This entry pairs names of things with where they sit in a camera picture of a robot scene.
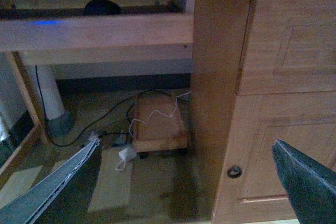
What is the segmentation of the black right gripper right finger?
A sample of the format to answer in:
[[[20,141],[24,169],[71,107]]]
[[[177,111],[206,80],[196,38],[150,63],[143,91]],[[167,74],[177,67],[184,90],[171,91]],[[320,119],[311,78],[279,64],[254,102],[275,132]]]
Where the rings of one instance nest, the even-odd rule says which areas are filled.
[[[335,172],[280,139],[272,155],[298,221],[335,223]]]

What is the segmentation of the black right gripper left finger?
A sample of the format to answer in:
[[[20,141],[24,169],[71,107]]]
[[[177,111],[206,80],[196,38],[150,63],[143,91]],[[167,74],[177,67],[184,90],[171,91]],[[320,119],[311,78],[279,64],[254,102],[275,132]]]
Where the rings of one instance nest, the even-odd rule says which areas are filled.
[[[1,208],[1,223],[85,223],[100,165],[96,139]]]

